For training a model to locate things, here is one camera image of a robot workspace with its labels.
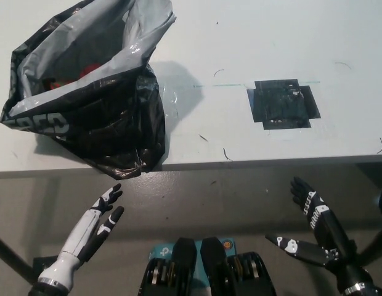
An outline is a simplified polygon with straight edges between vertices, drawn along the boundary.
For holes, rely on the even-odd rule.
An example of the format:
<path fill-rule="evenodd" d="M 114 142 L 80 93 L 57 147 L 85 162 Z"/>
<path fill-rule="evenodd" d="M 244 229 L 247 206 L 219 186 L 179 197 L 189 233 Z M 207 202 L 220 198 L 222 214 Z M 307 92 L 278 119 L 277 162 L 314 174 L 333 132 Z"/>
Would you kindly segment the white and black left hand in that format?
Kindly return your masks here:
<path fill-rule="evenodd" d="M 64 295 L 71 292 L 75 271 L 96 253 L 124 212 L 124 208 L 119 206 L 104 223 L 99 224 L 102 215 L 109 212 L 122 195 L 120 188 L 121 184 L 111 187 L 84 212 L 56 261 L 38 276 L 38 284 L 53 287 Z"/>

